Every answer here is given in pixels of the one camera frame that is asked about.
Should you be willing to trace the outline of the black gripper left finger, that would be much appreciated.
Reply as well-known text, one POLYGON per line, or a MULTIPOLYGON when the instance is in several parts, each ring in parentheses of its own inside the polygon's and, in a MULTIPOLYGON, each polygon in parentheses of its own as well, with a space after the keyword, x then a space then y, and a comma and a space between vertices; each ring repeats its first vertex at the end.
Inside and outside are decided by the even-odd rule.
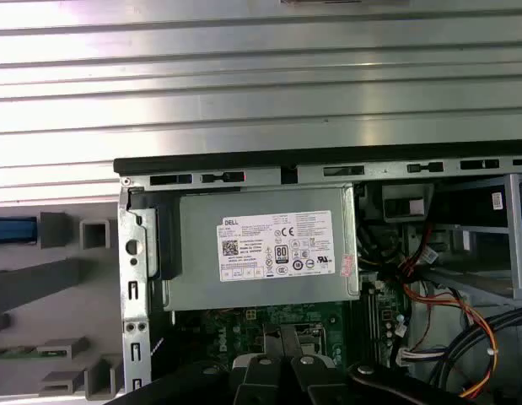
POLYGON ((244 354, 227 371, 213 361, 186 365, 134 389, 114 404, 277 404, 286 359, 283 328, 263 330, 264 352, 244 354))

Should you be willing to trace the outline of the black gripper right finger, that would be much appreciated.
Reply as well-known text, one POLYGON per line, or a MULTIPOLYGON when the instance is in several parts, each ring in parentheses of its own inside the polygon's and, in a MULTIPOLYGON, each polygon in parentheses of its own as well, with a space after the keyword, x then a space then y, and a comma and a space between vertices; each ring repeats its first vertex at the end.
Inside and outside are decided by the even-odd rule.
POLYGON ((378 364, 339 370, 303 351, 296 328, 281 326, 282 404, 464 404, 465 399, 378 364))

